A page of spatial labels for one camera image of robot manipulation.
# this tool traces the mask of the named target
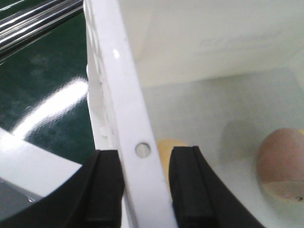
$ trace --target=brown egg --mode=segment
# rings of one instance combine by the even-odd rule
[[[268,135],[260,145],[256,167],[266,192],[304,202],[304,135],[298,130],[282,128]]]
[[[170,162],[171,152],[174,146],[187,146],[187,144],[177,139],[163,139],[157,141],[157,148],[160,154],[162,168],[164,170],[168,184],[169,184],[169,162]]]

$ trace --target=metal rod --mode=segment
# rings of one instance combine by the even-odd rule
[[[82,12],[83,0],[49,0],[0,21],[0,59]]]

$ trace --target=round hole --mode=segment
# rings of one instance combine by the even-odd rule
[[[140,158],[146,158],[151,153],[150,146],[147,143],[140,143],[135,148],[136,155]]]

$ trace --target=white panel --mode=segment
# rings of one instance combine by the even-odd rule
[[[142,86],[272,69],[304,47],[301,0],[120,3]]]
[[[80,167],[0,128],[0,177],[31,198],[47,196]]]

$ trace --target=white plastic crate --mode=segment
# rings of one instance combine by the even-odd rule
[[[123,226],[176,227],[154,137],[200,146],[265,227],[304,226],[304,205],[266,195],[255,169],[267,134],[304,128],[304,2],[85,0],[85,16],[93,134],[120,153]]]

